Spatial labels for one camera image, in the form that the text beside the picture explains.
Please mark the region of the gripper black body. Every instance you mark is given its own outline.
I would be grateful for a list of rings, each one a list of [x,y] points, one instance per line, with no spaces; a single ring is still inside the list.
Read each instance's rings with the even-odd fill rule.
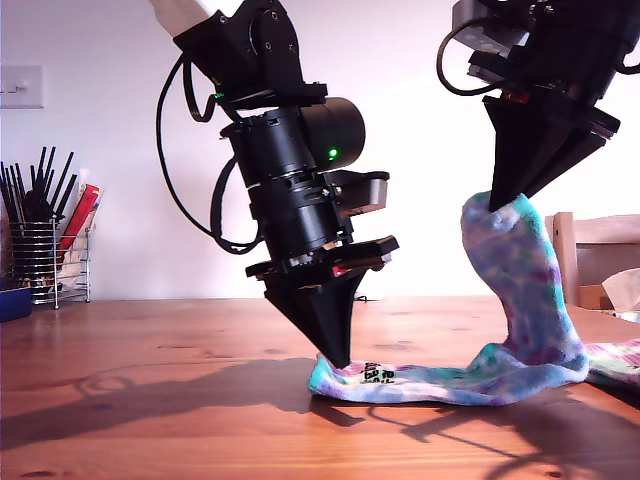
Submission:
[[[349,271],[380,270],[399,248],[395,237],[356,243],[351,218],[386,206],[387,176],[277,180],[251,192],[270,259],[246,269],[269,288],[332,285]]]
[[[486,82],[505,80],[512,91],[548,88],[587,115],[591,131],[609,139],[620,121],[598,111],[615,74],[632,75],[624,58],[634,49],[632,1],[478,1],[490,23],[482,34],[503,47],[476,46],[470,73]]]

